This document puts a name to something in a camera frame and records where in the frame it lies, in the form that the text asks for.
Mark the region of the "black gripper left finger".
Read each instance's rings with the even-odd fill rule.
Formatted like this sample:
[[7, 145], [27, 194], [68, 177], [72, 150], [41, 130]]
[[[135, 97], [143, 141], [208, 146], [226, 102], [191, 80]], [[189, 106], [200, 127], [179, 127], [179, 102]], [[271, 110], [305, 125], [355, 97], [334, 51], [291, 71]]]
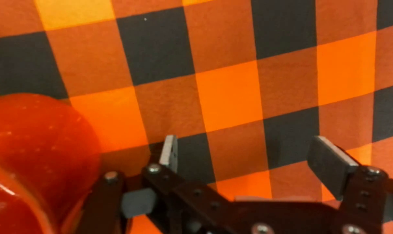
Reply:
[[158, 163], [174, 173], [178, 172], [178, 145], [174, 136], [165, 137]]

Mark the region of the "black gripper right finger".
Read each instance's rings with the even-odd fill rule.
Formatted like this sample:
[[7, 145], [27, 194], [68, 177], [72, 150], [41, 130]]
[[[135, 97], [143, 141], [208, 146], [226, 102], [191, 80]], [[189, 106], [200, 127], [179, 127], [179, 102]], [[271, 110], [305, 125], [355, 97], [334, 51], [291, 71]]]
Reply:
[[312, 138], [307, 164], [336, 201], [343, 199], [348, 177], [359, 168], [356, 160], [322, 136]]

